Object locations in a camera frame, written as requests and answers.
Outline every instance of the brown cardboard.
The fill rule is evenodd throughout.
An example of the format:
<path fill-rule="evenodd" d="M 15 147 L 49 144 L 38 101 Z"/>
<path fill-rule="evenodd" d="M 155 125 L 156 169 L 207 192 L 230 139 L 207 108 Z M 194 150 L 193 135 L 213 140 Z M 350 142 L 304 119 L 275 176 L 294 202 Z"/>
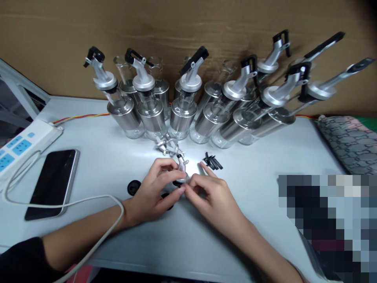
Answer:
<path fill-rule="evenodd" d="M 104 52 L 105 68 L 117 76 L 113 57 L 128 47 L 145 57 L 159 55 L 172 91 L 184 57 L 200 45 L 210 53 L 199 72 L 206 82 L 224 59 L 252 53 L 266 57 L 272 36 L 285 28 L 292 57 L 281 57 L 281 68 L 270 80 L 338 31 L 346 32 L 344 39 L 314 61 L 312 81 L 336 75 L 365 57 L 377 57 L 375 22 L 358 1 L 3 0 L 0 26 L 0 57 L 59 96 L 105 98 L 92 83 L 93 70 L 82 66 L 92 45 Z M 331 100 L 302 113 L 377 117 L 376 78 L 374 63 L 339 84 Z"/>

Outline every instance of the phone screen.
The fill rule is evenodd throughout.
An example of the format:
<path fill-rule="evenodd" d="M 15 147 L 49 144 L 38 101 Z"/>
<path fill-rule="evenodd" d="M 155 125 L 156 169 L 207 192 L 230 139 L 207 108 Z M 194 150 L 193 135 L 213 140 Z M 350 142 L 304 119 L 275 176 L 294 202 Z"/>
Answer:
<path fill-rule="evenodd" d="M 31 197 L 31 204 L 64 204 L 70 185 L 76 150 L 55 151 L 47 155 Z M 63 208 L 27 208 L 25 220 L 58 216 Z"/>

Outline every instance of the oil dispenser bottle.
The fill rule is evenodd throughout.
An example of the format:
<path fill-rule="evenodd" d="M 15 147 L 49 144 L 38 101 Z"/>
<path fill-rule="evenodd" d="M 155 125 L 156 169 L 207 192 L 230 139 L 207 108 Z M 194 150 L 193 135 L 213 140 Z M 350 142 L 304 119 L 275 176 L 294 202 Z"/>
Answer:
<path fill-rule="evenodd" d="M 277 60 L 280 57 L 280 54 L 285 50 L 287 57 L 291 56 L 290 51 L 290 41 L 289 41 L 289 31 L 287 29 L 279 32 L 273 38 L 273 49 L 267 58 L 259 59 L 258 60 L 258 75 L 257 79 L 259 84 L 263 82 L 263 80 L 268 77 L 270 74 L 274 73 L 279 68 L 279 63 Z M 255 101 L 258 97 L 256 93 L 256 85 L 254 81 L 249 81 L 246 86 L 246 95 L 242 98 L 236 105 L 234 106 L 233 110 L 236 110 L 241 107 L 248 107 Z"/>
<path fill-rule="evenodd" d="M 184 61 L 184 64 L 183 65 L 186 65 L 187 62 L 191 59 L 191 57 L 185 57 L 185 59 L 183 60 Z M 174 88 L 174 99 L 173 100 L 176 100 L 178 97 L 179 97 L 179 94 L 181 93 L 181 86 L 179 84 L 179 79 L 176 81 L 176 83 L 174 84 L 175 88 Z"/>
<path fill-rule="evenodd" d="M 224 125 L 230 117 L 229 110 L 246 95 L 246 84 L 254 78 L 256 85 L 257 56 L 251 55 L 241 61 L 241 75 L 236 81 L 224 84 L 219 98 L 204 106 L 196 122 L 190 128 L 190 138 L 196 143 L 207 143 L 212 134 Z"/>
<path fill-rule="evenodd" d="M 182 140 L 189 134 L 190 125 L 194 120 L 197 106 L 194 97 L 201 87 L 201 77 L 198 75 L 199 67 L 208 57 L 208 51 L 201 46 L 187 64 L 180 70 L 179 85 L 181 91 L 179 98 L 172 103 L 169 134 Z"/>
<path fill-rule="evenodd" d="M 295 64 L 298 64 L 298 63 L 304 63 L 304 62 L 311 62 L 313 61 L 315 58 L 317 58 L 320 54 L 322 54 L 325 50 L 327 50 L 328 48 L 330 48 L 331 46 L 333 46 L 335 43 L 337 43 L 338 41 L 342 40 L 343 37 L 345 36 L 345 33 L 340 31 L 336 34 L 334 34 L 332 37 L 330 37 L 328 40 L 324 41 L 323 43 L 321 43 L 320 45 L 318 45 L 316 48 L 314 48 L 312 51 L 310 51 L 309 53 L 305 54 L 303 58 L 299 58 L 297 60 L 294 60 L 292 61 L 289 65 L 288 65 L 288 68 L 287 70 L 295 65 Z M 315 63 L 312 63 L 311 64 L 311 70 L 314 69 L 315 67 Z M 279 81 L 283 76 L 285 76 L 287 73 L 287 71 L 283 72 L 283 74 L 281 76 L 279 76 L 275 81 L 272 82 L 272 84 L 276 83 L 277 81 Z"/>
<path fill-rule="evenodd" d="M 137 112 L 143 121 L 146 134 L 151 140 L 156 140 L 156 137 L 162 138 L 167 132 L 164 106 L 154 95 L 155 79 L 144 68 L 145 64 L 149 66 L 153 64 L 131 48 L 127 49 L 124 59 L 136 69 L 137 75 L 132 80 L 132 84 L 141 100 L 137 106 Z"/>
<path fill-rule="evenodd" d="M 262 137 L 276 132 L 277 130 L 293 124 L 296 121 L 297 113 L 317 102 L 325 101 L 333 97 L 336 93 L 336 89 L 334 89 L 336 84 L 365 69 L 374 61 L 375 60 L 372 58 L 365 58 L 359 63 L 349 66 L 345 71 L 324 83 L 316 81 L 308 84 L 307 92 L 299 93 L 298 97 L 293 97 L 287 105 L 270 111 L 268 115 L 265 115 L 262 118 L 262 125 L 251 133 L 254 138 L 254 142 Z M 292 107 L 292 100 L 294 100 L 294 102 L 298 101 L 299 105 L 297 106 L 297 103 L 295 103 L 295 106 Z"/>
<path fill-rule="evenodd" d="M 155 79 L 156 85 L 154 87 L 154 95 L 161 100 L 164 105 L 165 121 L 170 119 L 170 105 L 169 105 L 169 83 L 163 79 L 162 70 L 163 62 L 158 56 L 151 56 L 148 61 L 153 64 L 147 66 L 149 74 Z"/>
<path fill-rule="evenodd" d="M 302 85 L 303 91 L 308 83 L 310 62 L 292 66 L 286 82 L 281 86 L 269 86 L 261 93 L 260 101 L 251 107 L 239 108 L 233 112 L 233 118 L 221 127 L 212 137 L 212 142 L 219 148 L 230 148 L 235 142 L 250 134 L 260 127 L 261 118 L 274 108 L 284 106 L 289 100 L 289 94 L 298 85 Z"/>
<path fill-rule="evenodd" d="M 134 101 L 121 95 L 118 90 L 117 78 L 113 73 L 107 72 L 103 68 L 104 60 L 105 55 L 95 46 L 92 46 L 85 58 L 84 67 L 93 66 L 96 75 L 93 78 L 94 85 L 106 95 L 109 100 L 107 111 L 124 130 L 125 135 L 131 139 L 139 138 L 144 134 L 145 129 L 136 113 Z"/>
<path fill-rule="evenodd" d="M 127 63 L 124 60 L 124 56 L 116 56 L 113 59 L 115 66 L 118 69 L 119 74 L 121 75 L 121 81 L 119 82 L 119 89 L 123 96 L 129 96 L 135 103 L 135 108 L 138 106 L 140 102 L 140 97 L 137 94 L 134 85 L 132 84 L 132 80 L 134 79 L 136 72 L 135 69 L 132 68 L 131 64 Z"/>
<path fill-rule="evenodd" d="M 198 111 L 196 112 L 195 119 L 197 119 L 202 113 L 204 106 L 210 102 L 215 102 L 219 98 L 224 83 L 228 81 L 231 75 L 233 75 L 237 70 L 237 67 L 236 61 L 224 60 L 213 79 L 206 82 L 204 85 L 204 92 L 199 99 Z"/>

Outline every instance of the sleeve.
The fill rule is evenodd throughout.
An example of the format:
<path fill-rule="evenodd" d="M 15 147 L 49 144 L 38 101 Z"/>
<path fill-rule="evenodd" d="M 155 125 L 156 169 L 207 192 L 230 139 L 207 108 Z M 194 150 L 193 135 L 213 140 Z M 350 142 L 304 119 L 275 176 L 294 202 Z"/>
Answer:
<path fill-rule="evenodd" d="M 0 255 L 0 281 L 4 283 L 50 283 L 63 275 L 49 266 L 39 237 L 20 242 Z"/>

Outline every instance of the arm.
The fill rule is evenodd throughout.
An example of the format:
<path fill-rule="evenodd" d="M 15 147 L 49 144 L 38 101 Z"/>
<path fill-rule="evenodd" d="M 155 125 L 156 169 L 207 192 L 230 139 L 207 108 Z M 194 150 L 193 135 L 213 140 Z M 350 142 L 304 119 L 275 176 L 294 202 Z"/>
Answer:
<path fill-rule="evenodd" d="M 125 214 L 113 233 L 161 216 L 177 202 L 185 187 L 175 189 L 166 198 L 163 188 L 186 174 L 174 170 L 178 164 L 171 158 L 157 158 L 134 197 L 122 202 Z M 85 217 L 43 237 L 49 265 L 58 271 L 67 270 L 107 232 L 121 213 L 119 206 Z"/>
<path fill-rule="evenodd" d="M 186 185 L 186 196 L 199 212 L 224 236 L 232 241 L 273 282 L 302 283 L 297 270 L 285 260 L 243 215 L 227 183 L 203 164 L 208 176 L 194 174 Z M 206 199 L 198 195 L 203 188 Z"/>

